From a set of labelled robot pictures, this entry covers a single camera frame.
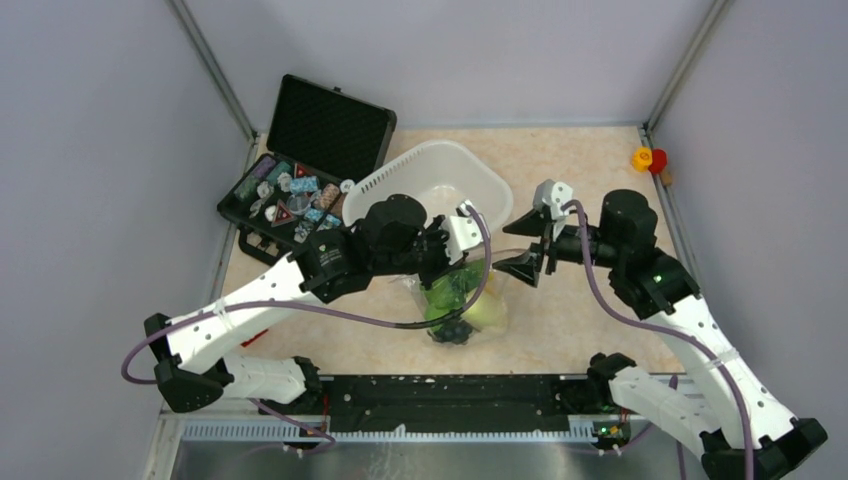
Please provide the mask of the green leaf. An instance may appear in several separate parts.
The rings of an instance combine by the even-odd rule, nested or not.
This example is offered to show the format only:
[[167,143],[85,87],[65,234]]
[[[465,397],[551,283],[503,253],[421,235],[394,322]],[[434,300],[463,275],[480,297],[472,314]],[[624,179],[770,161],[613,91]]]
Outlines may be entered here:
[[434,280],[429,288],[421,287],[425,301],[443,308],[465,305],[477,291],[483,278],[484,262],[475,260]]

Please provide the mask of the white radish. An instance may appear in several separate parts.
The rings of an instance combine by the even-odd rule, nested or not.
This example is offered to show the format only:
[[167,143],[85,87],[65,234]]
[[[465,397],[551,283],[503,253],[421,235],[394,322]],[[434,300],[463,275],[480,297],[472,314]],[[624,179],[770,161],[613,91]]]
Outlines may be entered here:
[[505,303],[500,297],[487,291],[480,295],[461,318],[477,331],[501,331],[508,324]]

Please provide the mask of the white plastic basket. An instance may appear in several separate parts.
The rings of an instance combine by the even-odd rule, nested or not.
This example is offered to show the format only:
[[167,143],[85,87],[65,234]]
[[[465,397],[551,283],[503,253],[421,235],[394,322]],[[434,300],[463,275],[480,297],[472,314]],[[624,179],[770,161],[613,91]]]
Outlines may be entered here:
[[416,199],[429,217],[449,215],[469,200],[492,230],[510,219],[512,189],[464,145],[451,140],[420,143],[359,181],[347,194],[342,218],[351,225],[393,194]]

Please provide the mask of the clear zip top bag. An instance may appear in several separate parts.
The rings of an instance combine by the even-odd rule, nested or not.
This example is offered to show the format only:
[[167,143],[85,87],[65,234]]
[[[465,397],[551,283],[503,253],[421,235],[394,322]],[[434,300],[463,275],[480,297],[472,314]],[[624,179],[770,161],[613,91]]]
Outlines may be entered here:
[[487,277],[483,273],[484,255],[478,253],[428,288],[416,275],[399,276],[392,282],[411,294],[424,322],[457,313],[425,329],[431,341],[442,346],[475,345],[506,334],[510,323],[505,298],[509,277],[494,269]]

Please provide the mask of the black grape bunch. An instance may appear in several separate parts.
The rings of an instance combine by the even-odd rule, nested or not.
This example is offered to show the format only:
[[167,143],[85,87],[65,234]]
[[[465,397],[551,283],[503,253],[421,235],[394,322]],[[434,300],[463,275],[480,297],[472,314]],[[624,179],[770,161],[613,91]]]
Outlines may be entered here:
[[428,335],[436,343],[463,345],[468,342],[474,332],[475,329],[471,324],[456,319],[431,328]]

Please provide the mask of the light green small cucumber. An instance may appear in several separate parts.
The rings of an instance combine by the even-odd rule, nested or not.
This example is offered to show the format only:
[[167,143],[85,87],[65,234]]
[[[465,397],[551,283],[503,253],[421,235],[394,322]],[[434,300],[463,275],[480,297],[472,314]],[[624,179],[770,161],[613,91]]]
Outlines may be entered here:
[[464,313],[463,305],[443,308],[434,303],[428,303],[424,310],[425,327],[438,330],[458,323]]

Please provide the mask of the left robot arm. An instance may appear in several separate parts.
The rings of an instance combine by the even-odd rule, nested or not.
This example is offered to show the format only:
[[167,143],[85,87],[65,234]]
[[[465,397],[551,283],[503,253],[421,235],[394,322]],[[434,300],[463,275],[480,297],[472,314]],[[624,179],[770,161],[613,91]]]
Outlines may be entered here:
[[[144,322],[145,340],[131,350],[121,374],[131,383],[156,386],[176,413],[224,398],[271,400],[308,413],[321,397],[308,359],[246,357],[237,347],[296,311],[331,315],[330,302],[366,290],[378,276],[436,279],[478,245],[479,220],[469,202],[452,216],[429,219],[416,199],[392,195],[351,226],[310,233],[264,274],[227,296],[189,314],[151,315]],[[155,358],[148,380],[129,371],[145,348]]]

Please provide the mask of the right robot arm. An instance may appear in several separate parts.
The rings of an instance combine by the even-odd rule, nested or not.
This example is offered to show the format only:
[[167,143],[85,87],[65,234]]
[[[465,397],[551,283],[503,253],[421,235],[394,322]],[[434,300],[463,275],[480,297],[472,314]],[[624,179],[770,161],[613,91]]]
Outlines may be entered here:
[[540,184],[532,209],[505,227],[528,236],[521,255],[495,268],[530,286],[561,262],[584,267],[591,289],[596,268],[608,272],[615,296],[632,310],[628,326],[658,335],[700,392],[693,400],[661,384],[629,357],[595,355],[586,397],[600,412],[635,412],[695,455],[711,479],[780,479],[828,438],[814,418],[796,416],[747,365],[710,312],[693,276],[657,244],[657,213],[629,189],[607,193],[600,221],[561,182]]

